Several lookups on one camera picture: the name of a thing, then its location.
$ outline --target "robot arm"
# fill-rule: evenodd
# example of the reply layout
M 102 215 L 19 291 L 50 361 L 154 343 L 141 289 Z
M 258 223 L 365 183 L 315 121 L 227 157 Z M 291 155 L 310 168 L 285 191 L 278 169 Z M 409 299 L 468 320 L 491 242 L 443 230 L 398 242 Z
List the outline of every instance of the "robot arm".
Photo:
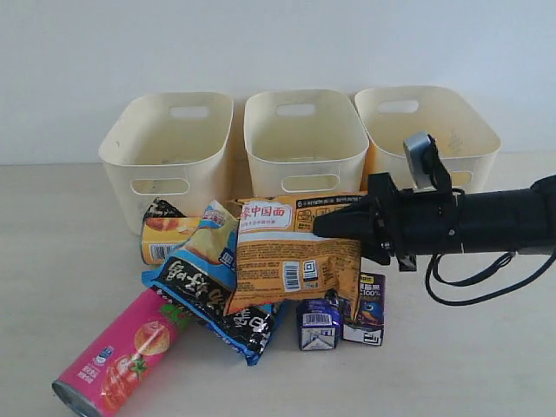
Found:
M 415 271 L 417 255 L 432 255 L 427 289 L 431 275 L 437 281 L 459 287 L 484 281 L 506 266 L 516 253 L 552 255 L 542 272 L 556 260 L 556 175 L 541 179 L 528 189 L 466 194 L 452 188 L 450 175 L 430 135 L 420 132 L 404 145 L 416 186 L 433 189 L 400 190 L 390 174 L 370 175 L 368 194 L 355 204 L 317 217 L 314 233 L 358 240 L 363 257 L 382 265 L 388 265 L 395 257 L 400 271 Z M 467 280 L 452 283 L 440 278 L 438 261 L 443 255 L 485 252 L 507 253 L 488 270 Z M 484 301 L 484 297 L 480 298 L 476 302 Z

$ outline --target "pringles can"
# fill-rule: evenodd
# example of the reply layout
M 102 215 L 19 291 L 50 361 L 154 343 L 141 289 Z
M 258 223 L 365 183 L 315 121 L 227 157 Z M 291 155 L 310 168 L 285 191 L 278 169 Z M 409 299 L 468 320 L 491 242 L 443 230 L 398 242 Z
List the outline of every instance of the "pringles can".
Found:
M 111 417 L 190 322 L 187 310 L 148 289 L 52 382 L 81 417 Z

